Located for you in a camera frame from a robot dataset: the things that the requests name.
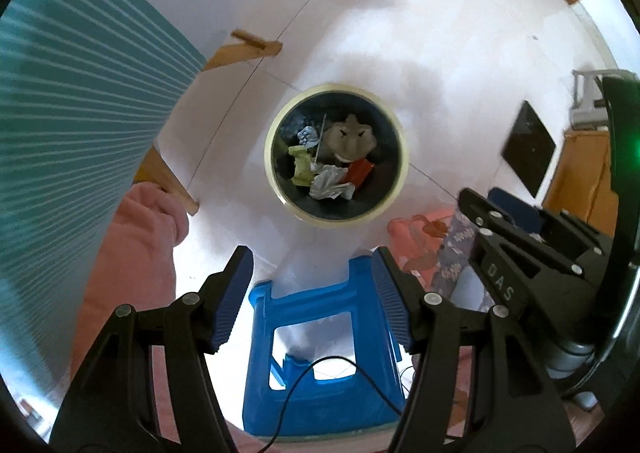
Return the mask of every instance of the screw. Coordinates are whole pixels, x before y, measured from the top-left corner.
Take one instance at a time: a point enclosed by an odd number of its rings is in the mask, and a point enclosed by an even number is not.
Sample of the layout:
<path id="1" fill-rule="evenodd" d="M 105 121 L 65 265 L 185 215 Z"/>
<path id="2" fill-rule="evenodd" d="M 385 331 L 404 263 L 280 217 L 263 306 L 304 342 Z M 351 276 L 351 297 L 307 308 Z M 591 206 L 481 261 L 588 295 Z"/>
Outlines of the screw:
<path id="1" fill-rule="evenodd" d="M 494 305 L 493 312 L 498 318 L 506 318 L 509 315 L 509 309 L 504 305 Z"/>
<path id="2" fill-rule="evenodd" d="M 116 316 L 119 318 L 124 318 L 131 314 L 131 305 L 118 305 L 116 307 Z"/>
<path id="3" fill-rule="evenodd" d="M 427 305 L 439 305 L 442 303 L 442 296 L 436 292 L 428 292 L 424 295 L 424 302 Z"/>
<path id="4" fill-rule="evenodd" d="M 185 305 L 195 305 L 198 301 L 200 301 L 200 296 L 196 292 L 188 292 L 182 296 L 182 302 Z"/>

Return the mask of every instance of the trash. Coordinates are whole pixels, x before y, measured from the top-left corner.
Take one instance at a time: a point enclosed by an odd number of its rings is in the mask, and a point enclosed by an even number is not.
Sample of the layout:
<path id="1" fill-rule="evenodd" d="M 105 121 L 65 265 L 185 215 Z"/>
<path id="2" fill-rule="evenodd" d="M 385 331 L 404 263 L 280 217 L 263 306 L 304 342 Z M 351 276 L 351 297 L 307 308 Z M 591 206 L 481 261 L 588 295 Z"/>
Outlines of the trash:
<path id="1" fill-rule="evenodd" d="M 313 173 L 314 175 L 317 175 L 318 173 L 320 173 L 322 171 L 322 168 L 326 166 L 326 164 L 323 164 L 321 162 L 312 162 L 311 163 L 311 173 Z"/>
<path id="2" fill-rule="evenodd" d="M 318 154 L 320 153 L 320 144 L 322 143 L 322 134 L 324 133 L 324 123 L 326 123 L 326 113 L 322 117 L 322 126 L 320 126 L 320 139 L 318 139 L 318 147 L 316 148 L 316 156 L 314 157 L 314 166 L 318 162 Z"/>
<path id="3" fill-rule="evenodd" d="M 360 124 L 353 113 L 344 122 L 336 122 L 323 136 L 324 143 L 341 162 L 365 158 L 377 145 L 368 124 Z"/>
<path id="4" fill-rule="evenodd" d="M 320 143 L 318 132 L 313 126 L 305 126 L 301 129 L 298 132 L 298 140 L 300 141 L 300 145 L 304 146 L 306 149 L 313 148 Z"/>
<path id="5" fill-rule="evenodd" d="M 361 158 L 349 165 L 349 170 L 347 174 L 342 178 L 342 182 L 351 182 L 356 186 L 356 191 L 362 186 L 362 183 L 365 181 L 371 170 L 373 169 L 373 164 L 370 163 L 367 159 Z"/>
<path id="6" fill-rule="evenodd" d="M 340 184 L 340 180 L 347 174 L 347 168 L 338 168 L 332 165 L 322 166 L 320 174 L 314 178 L 309 189 L 309 196 L 316 200 L 323 198 L 337 198 L 342 196 L 351 200 L 356 189 L 354 184 Z"/>
<path id="7" fill-rule="evenodd" d="M 309 187 L 315 176 L 311 172 L 311 155 L 308 154 L 304 146 L 291 146 L 287 152 L 294 158 L 296 166 L 291 181 L 296 186 Z"/>

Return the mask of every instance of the black cable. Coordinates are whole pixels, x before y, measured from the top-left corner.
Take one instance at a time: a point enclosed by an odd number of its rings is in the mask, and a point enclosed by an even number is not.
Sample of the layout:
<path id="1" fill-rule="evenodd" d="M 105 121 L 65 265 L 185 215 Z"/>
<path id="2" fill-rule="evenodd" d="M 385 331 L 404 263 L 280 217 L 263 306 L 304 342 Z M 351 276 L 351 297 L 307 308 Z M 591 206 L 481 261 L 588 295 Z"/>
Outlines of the black cable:
<path id="1" fill-rule="evenodd" d="M 402 372 L 400 372 L 400 384 L 402 385 L 402 387 L 406 390 L 407 393 L 409 393 L 411 390 L 409 388 L 407 388 L 404 383 L 402 382 L 402 376 L 404 375 L 404 372 L 406 372 L 408 369 L 410 368 L 414 368 L 413 365 L 409 365 L 408 367 L 406 367 L 404 370 L 402 370 Z"/>
<path id="2" fill-rule="evenodd" d="M 291 395 L 293 394 L 293 391 L 296 389 L 296 386 L 299 385 L 300 381 L 302 381 L 302 378 L 308 372 L 310 372 L 313 369 L 314 366 L 316 366 L 319 363 L 322 363 L 323 361 L 327 361 L 329 359 L 342 359 L 342 360 L 347 361 L 348 363 L 350 363 L 352 366 L 354 366 L 356 368 L 356 370 L 358 370 L 364 376 L 364 378 L 367 379 L 367 381 L 369 381 L 369 384 L 373 387 L 373 389 L 376 390 L 378 395 L 382 398 L 383 401 L 385 401 L 387 406 L 389 408 L 391 408 L 399 416 L 402 415 L 402 411 L 400 411 L 398 409 L 398 407 L 389 400 L 389 398 L 378 387 L 376 382 L 371 378 L 369 373 L 365 372 L 364 369 L 361 366 L 357 365 L 355 362 L 353 362 L 351 359 L 348 359 L 347 357 L 326 356 L 326 357 L 323 357 L 322 359 L 318 359 L 317 361 L 312 362 L 308 367 L 306 367 L 305 371 L 300 374 L 299 378 L 296 379 L 296 382 L 293 383 L 293 386 L 291 386 L 291 389 L 289 390 L 289 393 L 287 393 L 287 397 L 284 400 L 284 404 L 282 405 L 282 409 L 280 410 L 280 418 L 278 419 L 278 426 L 276 427 L 276 432 L 273 434 L 273 437 L 271 437 L 271 440 L 268 442 L 268 444 L 264 448 L 262 448 L 260 451 L 258 451 L 258 453 L 264 453 L 265 451 L 267 451 L 267 449 L 269 449 L 271 446 L 273 446 L 273 444 L 276 442 L 276 439 L 278 438 L 278 435 L 280 434 L 280 430 L 282 428 L 282 422 L 284 421 L 284 412 L 287 409 L 287 404 L 289 404 L 289 400 L 291 399 Z"/>

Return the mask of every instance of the blue plastic stool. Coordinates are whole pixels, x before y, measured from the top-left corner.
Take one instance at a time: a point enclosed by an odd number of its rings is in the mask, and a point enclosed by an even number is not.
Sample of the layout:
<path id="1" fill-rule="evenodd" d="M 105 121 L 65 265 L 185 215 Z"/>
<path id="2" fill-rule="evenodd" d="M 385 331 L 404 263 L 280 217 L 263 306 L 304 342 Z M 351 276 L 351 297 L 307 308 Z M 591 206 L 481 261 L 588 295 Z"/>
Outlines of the blue plastic stool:
<path id="1" fill-rule="evenodd" d="M 390 335 L 373 283 L 370 256 L 350 259 L 349 279 L 338 285 L 277 299 L 271 297 L 271 285 L 271 281 L 260 283 L 249 294 L 255 312 L 242 409 L 246 432 L 273 436 L 289 389 L 310 364 L 287 355 L 280 368 L 271 355 L 275 329 L 344 312 L 351 315 L 356 363 L 369 373 L 399 409 L 404 408 L 404 394 L 396 367 L 400 350 Z M 270 388 L 270 372 L 286 389 Z M 344 433 L 398 419 L 359 372 L 341 379 L 320 381 L 311 371 L 287 405 L 280 435 Z"/>

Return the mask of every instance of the pink blanket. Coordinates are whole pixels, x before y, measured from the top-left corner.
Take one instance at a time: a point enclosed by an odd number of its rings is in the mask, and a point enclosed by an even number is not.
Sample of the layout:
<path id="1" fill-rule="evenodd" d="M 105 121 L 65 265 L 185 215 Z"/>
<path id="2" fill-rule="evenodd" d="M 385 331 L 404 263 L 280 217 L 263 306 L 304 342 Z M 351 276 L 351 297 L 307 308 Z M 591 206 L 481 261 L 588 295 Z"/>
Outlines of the pink blanket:
<path id="1" fill-rule="evenodd" d="M 104 237 L 84 293 L 71 360 L 78 371 L 116 306 L 147 310 L 175 300 L 174 246 L 189 232 L 189 219 L 180 202 L 156 184 L 134 185 L 120 203 Z M 153 350 L 154 388 L 162 436 L 179 442 L 169 397 L 164 349 Z M 263 442 L 228 423 L 240 452 L 255 453 Z M 278 448 L 271 447 L 277 453 Z"/>

